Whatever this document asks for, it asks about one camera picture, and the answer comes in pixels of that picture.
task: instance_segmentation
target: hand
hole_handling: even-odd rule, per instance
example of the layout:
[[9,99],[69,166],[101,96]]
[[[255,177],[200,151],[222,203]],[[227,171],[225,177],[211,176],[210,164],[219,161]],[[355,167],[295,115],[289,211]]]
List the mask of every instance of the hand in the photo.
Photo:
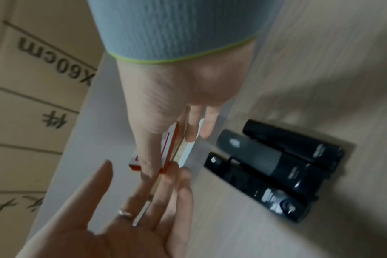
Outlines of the hand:
[[179,132],[183,134],[188,107],[186,140],[195,141],[205,108],[200,136],[210,136],[221,105],[244,83],[254,47],[252,40],[218,53],[163,65],[117,61],[128,119],[145,175],[152,177],[159,172],[162,134],[175,121],[180,122]]
[[113,177],[111,162],[81,186],[56,215],[23,247],[17,258],[183,258],[192,222],[193,197],[186,168],[170,163],[153,201],[137,226],[153,181],[142,181],[122,210],[98,235],[87,230]]

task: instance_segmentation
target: gray sleeve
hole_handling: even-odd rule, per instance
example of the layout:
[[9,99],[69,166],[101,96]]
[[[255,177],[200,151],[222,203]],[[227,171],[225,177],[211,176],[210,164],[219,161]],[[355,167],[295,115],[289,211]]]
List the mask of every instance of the gray sleeve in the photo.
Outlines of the gray sleeve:
[[131,62],[193,58],[249,40],[275,0],[88,0],[106,50]]

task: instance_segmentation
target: light wood surface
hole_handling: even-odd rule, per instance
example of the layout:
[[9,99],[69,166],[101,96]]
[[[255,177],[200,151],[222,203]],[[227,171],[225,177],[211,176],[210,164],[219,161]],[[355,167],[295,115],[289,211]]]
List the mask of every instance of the light wood surface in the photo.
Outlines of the light wood surface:
[[299,225],[202,169],[188,257],[387,257],[387,0],[295,0],[224,128],[257,119],[338,143],[347,157]]

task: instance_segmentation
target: black bottle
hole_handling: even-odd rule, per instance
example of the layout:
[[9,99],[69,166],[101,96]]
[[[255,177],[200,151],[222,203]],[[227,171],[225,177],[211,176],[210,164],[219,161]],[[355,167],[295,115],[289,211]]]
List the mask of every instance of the black bottle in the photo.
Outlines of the black bottle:
[[285,188],[316,200],[316,193],[329,174],[305,160],[295,158],[250,138],[223,130],[218,148],[234,159],[273,178]]
[[243,170],[215,153],[209,153],[204,166],[282,218],[298,223],[310,211],[310,203],[305,199],[286,193],[277,186],[263,181],[257,175]]
[[345,154],[339,146],[254,120],[246,122],[243,133],[329,172],[336,170]]

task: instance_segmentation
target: green trim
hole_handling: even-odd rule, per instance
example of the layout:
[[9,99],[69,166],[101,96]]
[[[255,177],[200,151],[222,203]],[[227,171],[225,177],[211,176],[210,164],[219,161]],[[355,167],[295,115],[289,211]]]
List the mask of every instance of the green trim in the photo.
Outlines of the green trim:
[[122,61],[136,63],[136,64],[141,64],[141,65],[156,65],[156,64],[174,63],[174,62],[189,60],[189,59],[193,59],[193,58],[202,57],[202,56],[206,56],[206,55],[209,55],[209,54],[221,52],[221,51],[227,50],[229,48],[234,48],[236,46],[245,44],[245,43],[253,40],[254,38],[256,38],[256,35],[252,36],[252,37],[250,37],[248,39],[242,40],[240,42],[224,46],[222,48],[217,48],[217,49],[205,51],[205,52],[202,52],[202,53],[193,54],[193,55],[186,56],[186,57],[178,57],[178,58],[173,58],[173,59],[168,59],[168,60],[139,60],[139,59],[133,59],[133,58],[128,58],[128,57],[122,57],[122,56],[114,54],[114,53],[112,53],[110,51],[107,51],[107,52],[111,56],[115,57],[116,59],[122,60]]

